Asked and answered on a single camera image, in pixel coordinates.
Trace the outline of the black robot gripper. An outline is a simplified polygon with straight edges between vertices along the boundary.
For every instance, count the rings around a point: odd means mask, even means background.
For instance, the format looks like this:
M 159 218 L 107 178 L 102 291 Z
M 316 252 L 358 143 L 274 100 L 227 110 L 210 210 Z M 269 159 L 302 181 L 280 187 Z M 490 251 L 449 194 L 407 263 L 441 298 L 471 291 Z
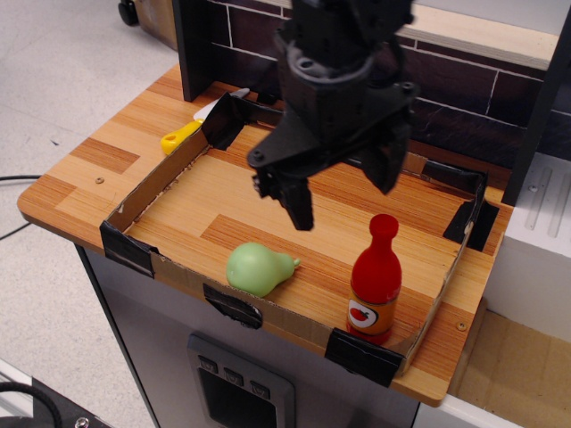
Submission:
M 278 201 L 296 230 L 314 226 L 308 178 L 355 158 L 383 194 L 394 188 L 408 151 L 418 87 L 402 79 L 394 34 L 364 41 L 339 30 L 276 35 L 284 113 L 247 156 L 261 198 Z

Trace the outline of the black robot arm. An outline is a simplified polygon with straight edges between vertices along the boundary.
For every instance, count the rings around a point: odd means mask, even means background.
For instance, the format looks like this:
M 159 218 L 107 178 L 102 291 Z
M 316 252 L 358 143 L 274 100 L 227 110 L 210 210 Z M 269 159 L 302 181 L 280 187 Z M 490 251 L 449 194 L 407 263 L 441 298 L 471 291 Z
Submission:
M 374 80 L 377 54 L 404 55 L 396 34 L 412 22 L 408 1 L 295 1 L 277 31 L 283 115 L 248 154 L 258 193 L 277 200 L 294 227 L 313 228 L 308 180 L 354 158 L 390 192 L 401 173 L 418 87 L 401 73 Z

